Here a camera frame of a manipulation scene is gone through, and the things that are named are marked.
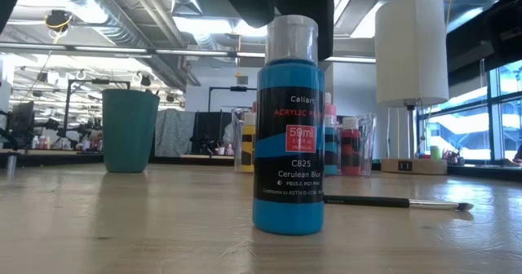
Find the teal cup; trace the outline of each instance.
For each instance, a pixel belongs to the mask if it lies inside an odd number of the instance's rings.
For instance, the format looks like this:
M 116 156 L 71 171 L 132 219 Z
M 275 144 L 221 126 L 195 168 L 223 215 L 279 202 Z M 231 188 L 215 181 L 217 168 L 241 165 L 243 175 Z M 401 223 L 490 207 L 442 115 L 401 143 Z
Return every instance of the teal cup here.
M 141 173 L 153 146 L 160 98 L 144 91 L 102 91 L 104 162 L 108 172 Z

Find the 59ml label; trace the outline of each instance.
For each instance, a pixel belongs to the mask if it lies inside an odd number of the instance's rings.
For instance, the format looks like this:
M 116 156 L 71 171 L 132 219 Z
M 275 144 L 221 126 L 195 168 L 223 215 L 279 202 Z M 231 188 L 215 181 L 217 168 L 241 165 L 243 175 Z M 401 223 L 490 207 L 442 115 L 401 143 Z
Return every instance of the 59ml label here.
M 287 152 L 316 152 L 316 127 L 286 126 Z

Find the paint bottle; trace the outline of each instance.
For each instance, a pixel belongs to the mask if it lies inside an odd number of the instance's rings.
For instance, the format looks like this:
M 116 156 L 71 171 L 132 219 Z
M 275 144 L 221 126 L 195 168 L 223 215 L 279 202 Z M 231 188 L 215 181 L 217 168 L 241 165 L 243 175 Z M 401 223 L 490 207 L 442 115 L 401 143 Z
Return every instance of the paint bottle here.
M 341 172 L 343 175 L 361 174 L 361 132 L 357 117 L 343 118 L 341 134 Z
M 39 145 L 40 145 L 40 141 L 38 140 L 38 136 L 35 135 L 33 137 L 33 141 L 31 142 L 31 149 L 37 149 Z
M 241 172 L 254 173 L 255 113 L 245 113 L 241 134 Z
M 47 147 L 47 138 L 45 136 L 40 136 L 40 143 L 38 145 L 39 149 L 46 149 Z
M 325 93 L 325 175 L 337 175 L 339 137 L 337 124 L 337 109 L 332 105 L 332 95 Z
M 305 235 L 322 228 L 324 74 L 317 23 L 300 15 L 268 25 L 266 66 L 258 74 L 254 225 Z

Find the cloth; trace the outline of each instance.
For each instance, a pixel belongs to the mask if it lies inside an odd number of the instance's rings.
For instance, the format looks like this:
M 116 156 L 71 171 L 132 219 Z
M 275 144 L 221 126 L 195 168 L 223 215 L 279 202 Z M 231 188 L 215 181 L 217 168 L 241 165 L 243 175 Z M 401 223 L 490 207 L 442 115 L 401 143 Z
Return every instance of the cloth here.
M 162 110 L 156 118 L 156 157 L 181 157 L 190 152 L 195 112 Z

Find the wooden table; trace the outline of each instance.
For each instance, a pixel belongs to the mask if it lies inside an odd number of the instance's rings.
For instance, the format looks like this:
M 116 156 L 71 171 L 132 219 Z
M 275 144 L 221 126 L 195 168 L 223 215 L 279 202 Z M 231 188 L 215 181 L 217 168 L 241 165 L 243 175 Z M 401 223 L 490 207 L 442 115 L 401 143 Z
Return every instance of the wooden table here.
M 102 165 L 0 176 L 0 273 L 521 273 L 522 186 L 444 176 L 332 177 L 336 194 L 469 201 L 471 213 L 326 205 L 311 236 L 252 227 L 252 175 Z

